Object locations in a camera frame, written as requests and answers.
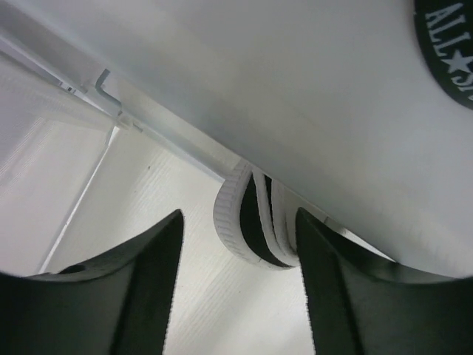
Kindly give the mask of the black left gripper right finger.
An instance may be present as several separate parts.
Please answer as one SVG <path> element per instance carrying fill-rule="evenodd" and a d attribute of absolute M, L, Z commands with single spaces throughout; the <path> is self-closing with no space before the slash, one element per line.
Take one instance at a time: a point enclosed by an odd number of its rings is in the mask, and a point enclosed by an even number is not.
<path fill-rule="evenodd" d="M 317 354 L 470 354 L 472 279 L 385 259 L 296 213 L 296 245 Z"/>

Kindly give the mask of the white plastic shoe cabinet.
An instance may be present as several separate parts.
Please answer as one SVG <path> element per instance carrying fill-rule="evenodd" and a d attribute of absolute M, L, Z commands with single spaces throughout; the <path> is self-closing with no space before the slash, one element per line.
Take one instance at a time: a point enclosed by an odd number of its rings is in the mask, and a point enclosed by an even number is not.
<path fill-rule="evenodd" d="M 15 1 L 391 258 L 472 274 L 472 108 L 414 1 Z"/>

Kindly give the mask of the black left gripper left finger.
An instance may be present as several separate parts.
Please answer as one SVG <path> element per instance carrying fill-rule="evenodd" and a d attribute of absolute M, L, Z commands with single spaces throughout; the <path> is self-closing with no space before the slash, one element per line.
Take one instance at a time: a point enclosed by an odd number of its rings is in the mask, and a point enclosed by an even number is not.
<path fill-rule="evenodd" d="M 2 274 L 1 352 L 161 354 L 183 232 L 177 210 L 57 274 Z"/>

